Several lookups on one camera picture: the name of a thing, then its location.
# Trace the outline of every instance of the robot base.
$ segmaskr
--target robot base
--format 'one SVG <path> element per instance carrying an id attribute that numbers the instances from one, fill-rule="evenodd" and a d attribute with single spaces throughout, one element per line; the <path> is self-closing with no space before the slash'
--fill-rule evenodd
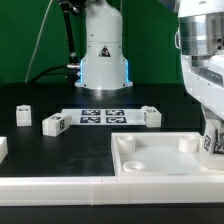
<path id="1" fill-rule="evenodd" d="M 76 92 L 83 93 L 85 95 L 96 96 L 96 97 L 115 97 L 120 96 L 125 93 L 131 93 L 133 89 L 133 83 L 128 82 L 128 84 L 120 89 L 104 90 L 104 89 L 88 89 L 80 85 L 80 82 L 75 83 Z"/>

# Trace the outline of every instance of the white plastic part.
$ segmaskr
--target white plastic part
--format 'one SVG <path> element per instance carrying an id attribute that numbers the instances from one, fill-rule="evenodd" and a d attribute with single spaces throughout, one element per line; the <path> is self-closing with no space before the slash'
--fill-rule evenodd
<path id="1" fill-rule="evenodd" d="M 21 105 L 16 107 L 17 127 L 32 126 L 31 106 Z"/>
<path id="2" fill-rule="evenodd" d="M 121 154 L 133 153 L 135 151 L 135 138 L 132 135 L 117 137 L 117 143 Z"/>
<path id="3" fill-rule="evenodd" d="M 1 206 L 212 203 L 224 175 L 1 178 Z"/>
<path id="4" fill-rule="evenodd" d="M 122 154 L 118 138 L 126 134 L 135 138 L 135 152 Z M 190 154 L 179 151 L 179 140 L 189 139 L 189 136 L 194 143 L 202 145 L 202 137 L 198 133 L 113 133 L 112 155 L 116 176 L 209 174 L 201 164 L 201 152 Z M 192 145 L 185 151 L 192 152 L 195 149 L 192 150 Z M 129 161 L 144 164 L 144 170 L 125 172 L 123 164 Z"/>
<path id="5" fill-rule="evenodd" d="M 162 115 L 155 107 L 143 106 L 141 111 L 144 115 L 144 121 L 148 128 L 161 127 Z"/>
<path id="6" fill-rule="evenodd" d="M 179 151 L 183 153 L 195 153 L 198 150 L 198 137 L 187 135 L 179 138 Z"/>
<path id="7" fill-rule="evenodd" d="M 56 113 L 42 121 L 43 135 L 56 137 L 70 127 L 71 115 Z"/>
<path id="8" fill-rule="evenodd" d="M 179 17 L 224 12 L 223 0 L 181 0 Z"/>
<path id="9" fill-rule="evenodd" d="M 138 172 L 143 171 L 145 169 L 145 165 L 138 161 L 128 161 L 123 164 L 123 170 L 125 172 Z"/>
<path id="10" fill-rule="evenodd" d="M 206 120 L 205 137 L 201 148 L 201 161 L 207 168 L 224 170 L 223 149 L 217 150 L 217 146 L 215 147 L 216 130 L 220 130 L 220 126 L 221 122 L 218 120 Z"/>
<path id="11" fill-rule="evenodd" d="M 161 127 L 162 115 L 155 107 L 142 109 L 63 109 L 72 116 L 71 125 L 146 125 Z"/>
<path id="12" fill-rule="evenodd" d="M 0 137 L 0 164 L 8 154 L 7 138 Z"/>

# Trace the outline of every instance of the green wall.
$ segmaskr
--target green wall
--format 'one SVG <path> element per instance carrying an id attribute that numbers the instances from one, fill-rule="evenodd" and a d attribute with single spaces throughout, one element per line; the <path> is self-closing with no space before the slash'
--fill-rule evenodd
<path id="1" fill-rule="evenodd" d="M 119 8 L 119 0 L 108 0 Z M 135 83 L 182 83 L 179 51 L 174 46 L 177 16 L 157 0 L 123 0 L 123 52 Z M 49 0 L 10 0 L 0 3 L 0 84 L 23 82 Z M 79 57 L 85 54 L 84 14 L 72 17 Z M 54 1 L 30 77 L 68 62 L 61 8 Z M 64 77 L 43 81 L 65 81 Z"/>

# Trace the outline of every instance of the black cable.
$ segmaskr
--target black cable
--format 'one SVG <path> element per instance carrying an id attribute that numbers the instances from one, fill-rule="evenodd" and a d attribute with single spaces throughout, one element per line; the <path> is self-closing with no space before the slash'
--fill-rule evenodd
<path id="1" fill-rule="evenodd" d="M 49 73 L 49 72 L 63 69 L 63 68 L 67 68 L 67 65 L 59 65 L 59 66 L 54 66 L 54 67 L 48 68 L 48 69 L 42 71 L 41 73 L 39 73 L 37 76 L 33 77 L 29 81 L 29 83 L 35 83 L 38 79 L 40 79 L 41 77 L 44 77 L 44 76 L 65 75 L 65 73 Z"/>
<path id="2" fill-rule="evenodd" d="M 72 33 L 72 26 L 70 21 L 70 5 L 71 3 L 69 1 L 60 1 L 61 9 L 64 16 L 64 22 L 65 22 L 65 28 L 67 33 L 67 39 L 68 39 L 68 48 L 69 48 L 69 61 L 70 63 L 78 63 L 78 57 L 75 52 L 75 45 L 73 40 L 73 33 Z"/>

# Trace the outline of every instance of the white plastic block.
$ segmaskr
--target white plastic block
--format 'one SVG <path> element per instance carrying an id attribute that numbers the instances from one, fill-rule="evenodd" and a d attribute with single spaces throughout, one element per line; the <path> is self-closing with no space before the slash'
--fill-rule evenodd
<path id="1" fill-rule="evenodd" d="M 17 127 L 31 126 L 31 107 L 29 105 L 21 105 L 16 107 Z"/>
<path id="2" fill-rule="evenodd" d="M 0 163 L 8 154 L 8 147 L 7 147 L 7 138 L 0 137 Z"/>
<path id="3" fill-rule="evenodd" d="M 56 137 L 70 126 L 72 116 L 56 113 L 42 121 L 43 135 Z"/>
<path id="4" fill-rule="evenodd" d="M 210 169 L 224 170 L 223 147 L 216 142 L 216 130 L 221 129 L 221 123 L 217 120 L 207 119 L 204 134 L 204 142 L 201 146 L 202 164 Z"/>
<path id="5" fill-rule="evenodd" d="M 183 153 L 195 153 L 198 150 L 198 138 L 193 135 L 179 138 L 179 151 Z"/>
<path id="6" fill-rule="evenodd" d="M 144 106 L 141 111 L 144 113 L 144 121 L 148 128 L 161 127 L 162 115 L 155 107 Z"/>

